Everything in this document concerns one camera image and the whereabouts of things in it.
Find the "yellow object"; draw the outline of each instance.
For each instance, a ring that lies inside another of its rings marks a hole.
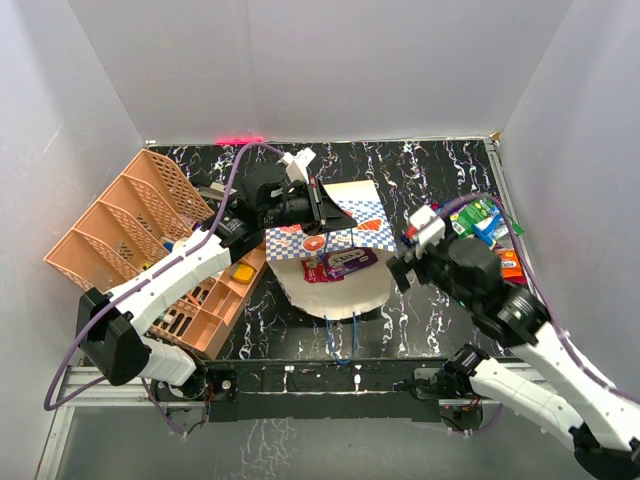
[[[245,285],[251,281],[253,274],[256,271],[251,268],[249,265],[245,265],[244,263],[237,264],[233,271],[231,272],[231,279],[235,280],[238,283],[244,283]]]
[[[176,243],[173,244],[173,250],[179,249],[182,245],[185,244],[187,240],[189,240],[187,237],[181,238],[180,240],[176,240]]]

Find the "black table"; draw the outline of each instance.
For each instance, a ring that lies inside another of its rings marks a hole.
[[[284,151],[310,147],[317,157],[311,171],[325,183],[373,180],[396,238],[410,213],[421,205],[443,203],[461,194],[498,195],[482,140],[392,141],[281,144]],[[154,150],[174,159],[189,176],[226,183],[238,147],[166,146]],[[253,149],[240,165],[240,178],[257,162],[273,162],[273,153]],[[357,359],[446,358],[473,342],[494,356],[506,355],[484,337],[470,316],[433,287],[416,286],[404,296],[393,287],[381,309],[359,319]],[[349,322],[344,333],[350,348]],[[278,281],[267,271],[218,358],[226,360],[331,360],[324,320],[292,307]]]

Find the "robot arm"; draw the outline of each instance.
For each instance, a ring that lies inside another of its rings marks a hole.
[[[140,376],[197,394],[204,380],[193,358],[179,347],[145,337],[153,322],[200,282],[260,245],[266,228],[300,224],[305,233],[316,235],[356,226],[322,183],[308,176],[313,156],[309,149],[296,157],[285,155],[286,170],[278,164],[257,165],[243,177],[219,222],[204,222],[183,245],[136,278],[106,294],[92,289],[82,296],[77,333],[95,325],[80,348],[112,385]]]
[[[387,262],[400,290],[410,287],[410,271],[421,284],[435,284],[470,311],[480,331],[540,372],[558,395],[517,378],[469,345],[445,365],[463,386],[459,393],[467,393],[466,387],[526,416],[571,448],[598,479],[639,476],[640,406],[615,394],[613,383],[560,337],[566,332],[537,297],[502,279],[500,258],[484,242],[458,238],[450,222],[429,207],[410,223],[409,248]]]

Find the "blue and white checkered cloth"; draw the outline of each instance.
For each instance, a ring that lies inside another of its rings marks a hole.
[[[309,258],[319,253],[338,252],[354,247],[369,247],[389,252],[396,251],[395,240],[391,233],[389,221],[379,200],[336,200],[340,208],[351,212],[358,225],[369,220],[380,219],[379,230],[340,230],[329,236],[329,245],[310,251],[304,248],[303,242],[309,238],[302,230],[287,232],[286,229],[272,228],[267,230],[267,261],[288,260],[292,258]],[[326,234],[320,235],[322,241]]]

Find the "cable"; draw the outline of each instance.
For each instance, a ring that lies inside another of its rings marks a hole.
[[[441,418],[442,420],[446,420],[446,421],[447,421],[447,422],[449,422],[451,425],[453,425],[454,427],[456,427],[456,428],[458,429],[458,431],[459,431],[459,432],[464,432],[464,430],[463,430],[462,428],[460,428],[460,426],[459,426],[456,422],[454,422],[453,420],[451,420],[450,418],[445,417],[444,415],[440,415],[440,418]]]
[[[151,401],[151,403],[153,403],[155,405],[155,407],[160,412],[160,415],[162,415],[164,417],[164,419],[167,421],[167,424],[171,428],[173,428],[176,431],[176,433],[179,433],[180,435],[182,435],[182,438],[187,438],[188,433],[185,432],[184,429],[182,427],[180,427],[177,423],[175,423],[173,420],[171,420],[169,415],[167,415],[167,412],[164,411],[164,409],[158,403],[158,400],[156,400],[156,397],[154,397],[151,394],[151,390],[149,389],[149,384],[147,383],[147,381],[144,378],[142,378],[141,380],[142,380],[142,386],[147,391],[147,398]]]
[[[327,327],[327,347],[329,348],[329,352],[333,355],[336,363],[338,365],[348,365],[351,363],[353,356],[356,354],[356,350],[358,350],[358,319],[356,316],[356,312],[353,312],[353,343],[351,347],[351,358],[342,359],[338,357],[338,352],[335,350],[335,343],[333,340],[333,333],[331,332],[331,326],[329,324],[329,319],[327,316],[324,316],[324,322]]]
[[[329,249],[329,240],[331,240],[331,232],[327,232],[324,236],[324,248],[322,249],[322,253],[318,255],[318,257],[322,260],[325,267],[327,268],[327,273],[329,272],[329,265],[327,264],[327,250]]]
[[[454,423],[453,420],[451,420],[450,418],[444,417],[442,415],[440,416],[440,418],[442,418],[444,420],[448,420],[449,423],[451,423],[454,427],[456,427],[458,429],[458,430],[451,429],[451,431],[453,433],[456,433],[456,434],[459,434],[459,435],[465,435],[465,436],[468,437],[468,436],[471,436],[471,435],[477,435],[479,433],[485,433],[489,429],[493,428],[496,425],[496,423],[498,423],[498,420],[500,420],[500,418],[502,417],[503,411],[504,411],[504,405],[501,403],[501,404],[498,405],[498,409],[496,410],[496,414],[491,419],[491,421],[489,423],[487,423],[484,427],[480,427],[477,430],[473,430],[473,429],[470,429],[470,428],[466,429],[466,430],[463,430],[462,428],[460,428],[460,426],[458,426],[456,423]],[[443,433],[447,432],[447,430],[450,428],[450,427],[447,427],[447,429],[444,430],[444,429],[436,427],[436,426],[423,425],[421,423],[410,422],[410,424],[412,426],[414,426],[414,427],[417,427],[417,428],[423,428],[423,429],[426,429],[426,430],[435,430],[435,431],[443,432]]]
[[[470,410],[475,410],[476,408],[478,408],[479,404],[480,404],[480,396],[474,394],[473,400],[471,400],[471,402],[469,402],[468,405],[465,405],[464,407],[462,407],[462,410],[464,410],[465,412],[468,412]]]
[[[514,249],[516,251],[516,254],[518,255],[518,259],[520,260],[521,265],[523,266],[525,272],[527,273],[527,276],[531,280],[531,283],[533,284],[533,288],[538,292],[538,295],[540,295],[540,299],[542,300],[542,302],[547,307],[547,311],[549,312],[549,319],[550,319],[551,326],[553,327],[553,330],[555,331],[555,333],[556,333],[556,335],[558,337],[558,340],[560,341],[561,345],[567,351],[567,354],[569,355],[569,358],[571,358],[573,363],[579,369],[581,369],[584,372],[584,374],[589,379],[591,379],[594,383],[596,383],[597,385],[603,387],[605,390],[609,390],[610,392],[614,393],[618,397],[624,398],[625,400],[629,400],[629,401],[635,403],[636,405],[640,406],[640,397],[639,396],[636,396],[636,395],[634,395],[632,393],[628,393],[628,392],[625,392],[623,390],[620,390],[620,389],[618,389],[616,387],[613,387],[609,383],[605,382],[604,380],[602,380],[600,378],[599,375],[597,375],[591,369],[589,369],[589,367],[587,365],[585,365],[584,362],[580,359],[580,357],[576,353],[576,350],[575,350],[573,344],[569,341],[569,338],[567,337],[567,333],[564,330],[564,328],[562,327],[562,324],[560,323],[559,317],[556,315],[555,310],[551,306],[551,302],[549,302],[549,298],[547,297],[547,295],[545,294],[544,290],[542,289],[542,287],[538,283],[538,280],[537,280],[536,276],[533,274],[533,270],[531,269],[531,266],[526,261],[526,257],[524,255],[524,251],[522,249],[522,245],[520,245],[520,240],[518,239],[518,236],[516,235],[516,233],[515,233],[515,231],[513,229],[513,225],[511,225],[511,222],[509,221],[509,216],[507,215],[507,212],[505,211],[504,207],[502,206],[502,204],[500,203],[500,201],[498,199],[492,197],[491,195],[489,195],[487,193],[470,193],[468,195],[462,195],[461,197],[456,198],[456,199],[450,201],[449,203],[447,203],[443,207],[442,211],[440,212],[439,217],[441,219],[446,219],[454,211],[458,210],[459,208],[463,207],[464,205],[466,205],[466,204],[468,204],[468,203],[470,203],[470,202],[472,202],[474,200],[479,200],[479,199],[485,199],[485,200],[489,200],[489,201],[493,202],[496,205],[496,207],[498,208],[498,210],[500,211],[500,214],[502,215],[502,218],[505,219],[504,223],[507,226],[507,229],[509,231],[509,236],[511,237],[511,241],[513,242],[513,247],[514,247]],[[417,235],[419,235],[424,230],[426,230],[433,222],[435,222],[437,220],[437,218],[438,217],[433,217],[431,220],[429,220],[429,222],[427,222],[427,224],[420,229],[420,231],[418,232]]]
[[[206,420],[200,420],[198,423],[194,424],[189,430],[187,430],[187,437],[191,435],[191,432],[193,432],[198,425],[204,425],[205,423],[207,423]]]
[[[231,173],[229,175],[229,181],[227,182],[227,185],[225,186],[224,196],[222,197],[222,201],[220,202],[220,208],[218,209],[218,212],[216,214],[216,218],[213,221],[213,225],[212,225],[211,229],[207,233],[206,237],[200,243],[198,243],[197,245],[195,245],[193,248],[189,249],[186,252],[185,256],[189,256],[189,255],[195,253],[198,249],[200,249],[205,243],[207,243],[209,238],[211,238],[211,236],[214,234],[216,228],[218,228],[218,225],[220,224],[220,219],[222,218],[222,214],[224,212],[224,209],[226,208],[227,202],[229,201],[229,196],[231,195],[231,190],[233,188],[233,180],[234,180],[234,178],[236,176],[236,172],[238,171],[238,165],[240,163],[240,160],[241,160],[242,156],[244,155],[244,153],[249,148],[257,147],[257,146],[264,147],[264,148],[266,148],[268,150],[271,150],[272,152],[277,153],[280,157],[282,157],[284,155],[284,153],[281,152],[280,150],[278,150],[277,148],[274,148],[271,145],[267,145],[267,144],[261,143],[261,142],[247,143],[246,145],[244,145],[238,151],[236,157],[233,160],[233,165],[231,167]],[[172,260],[171,262],[169,262],[167,265],[164,265],[162,268],[160,268],[157,272],[155,272],[152,275],[152,279],[158,278],[160,275],[165,273],[171,267],[173,267],[174,265],[177,265],[178,263],[182,262],[184,260],[184,258],[185,257],[183,257],[183,256],[179,256],[179,257],[175,258],[174,260]],[[143,280],[142,282],[134,285],[129,290],[127,290],[125,293],[123,293],[120,297],[112,299],[107,305],[105,305],[102,309],[100,309],[100,311],[91,320],[89,320],[89,322],[87,322],[87,324],[80,331],[80,333],[78,333],[78,335],[74,339],[73,343],[69,347],[69,350],[67,351],[67,353],[65,354],[64,358],[62,359],[62,362],[60,362],[60,365],[58,366],[58,369],[56,370],[56,373],[54,374],[53,379],[51,380],[51,384],[49,385],[49,388],[47,389],[47,393],[46,393],[45,398],[44,398],[44,409],[45,410],[47,410],[47,411],[55,410],[56,408],[60,407],[61,405],[64,405],[65,403],[67,403],[72,398],[76,397],[78,394],[84,392],[88,388],[91,388],[92,386],[94,386],[97,383],[100,383],[100,382],[102,382],[103,380],[106,379],[106,377],[104,377],[104,376],[100,377],[100,378],[97,378],[97,379],[89,382],[88,384],[79,387],[77,390],[75,390],[74,392],[70,393],[66,397],[58,399],[58,401],[56,401],[55,403],[51,403],[51,401],[53,399],[53,394],[55,393],[56,388],[57,388],[58,384],[60,383],[60,380],[62,379],[62,376],[64,375],[65,370],[67,369],[67,365],[69,364],[69,361],[71,360],[71,357],[75,353],[76,349],[80,346],[80,344],[84,341],[85,337],[89,334],[91,329],[107,313],[109,313],[111,311],[111,309],[113,309],[116,305],[118,305],[120,302],[122,302],[123,300],[127,299],[128,297],[130,297],[135,292],[140,291],[142,288],[147,286],[149,283],[151,283],[151,280],[147,278],[147,279]]]

